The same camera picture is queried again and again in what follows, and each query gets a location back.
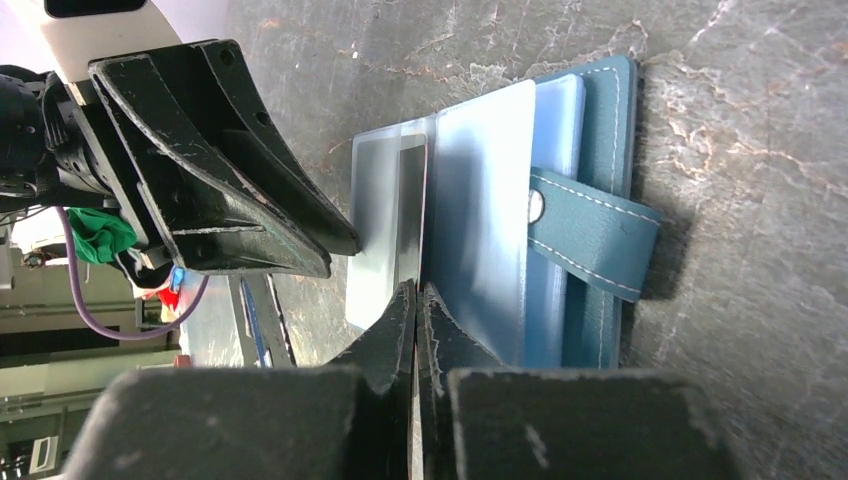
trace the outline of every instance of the floor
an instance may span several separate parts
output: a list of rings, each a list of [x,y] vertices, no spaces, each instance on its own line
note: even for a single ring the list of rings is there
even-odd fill
[[[295,155],[349,209],[350,138],[611,53],[641,65],[634,198],[665,221],[627,367],[700,382],[760,478],[848,478],[848,4],[232,0]],[[356,335],[345,260],[277,279],[298,358]]]

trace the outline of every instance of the cable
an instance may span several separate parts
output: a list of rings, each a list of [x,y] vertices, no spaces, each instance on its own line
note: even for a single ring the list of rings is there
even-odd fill
[[[203,298],[203,293],[206,292],[206,284],[209,283],[209,277],[207,276],[204,276],[203,280],[200,281],[200,286],[197,288],[197,294],[195,294],[194,300],[191,301],[191,304],[188,308],[186,308],[186,311],[183,312],[179,318],[164,327],[140,333],[121,333],[104,327],[94,319],[91,312],[89,312],[88,308],[85,306],[85,300],[82,298],[82,290],[80,289],[79,284],[79,266],[77,265],[77,249],[74,246],[74,232],[71,230],[71,221],[68,220],[68,214],[65,213],[65,210],[62,207],[55,208],[56,213],[59,214],[59,220],[62,221],[62,230],[65,232],[65,248],[68,251],[68,269],[70,270],[71,295],[74,297],[74,305],[76,305],[77,312],[79,312],[80,317],[82,317],[82,321],[84,321],[85,324],[95,332],[113,340],[149,340],[151,338],[164,335],[179,327],[181,323],[191,316],[194,309],[197,308],[197,305],[200,304],[200,299]]]

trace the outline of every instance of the red object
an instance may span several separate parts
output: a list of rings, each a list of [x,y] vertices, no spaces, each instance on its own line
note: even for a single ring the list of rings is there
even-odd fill
[[[170,289],[159,290],[157,292],[159,295],[159,301],[162,302],[163,305],[170,308],[172,312],[177,311],[177,304],[180,302],[180,294],[174,293]]]
[[[191,366],[191,357],[189,355],[177,355],[174,357],[174,367],[186,368]]]

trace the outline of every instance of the wallet strap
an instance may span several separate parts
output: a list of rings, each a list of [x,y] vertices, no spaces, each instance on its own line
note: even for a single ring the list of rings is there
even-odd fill
[[[638,300],[660,214],[536,167],[530,189],[544,200],[541,217],[528,226],[530,247],[589,285]]]

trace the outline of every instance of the green cloth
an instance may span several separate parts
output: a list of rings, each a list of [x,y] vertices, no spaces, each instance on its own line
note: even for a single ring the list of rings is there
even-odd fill
[[[93,208],[69,208],[68,219],[77,257],[88,263],[109,263],[138,240],[127,222]]]

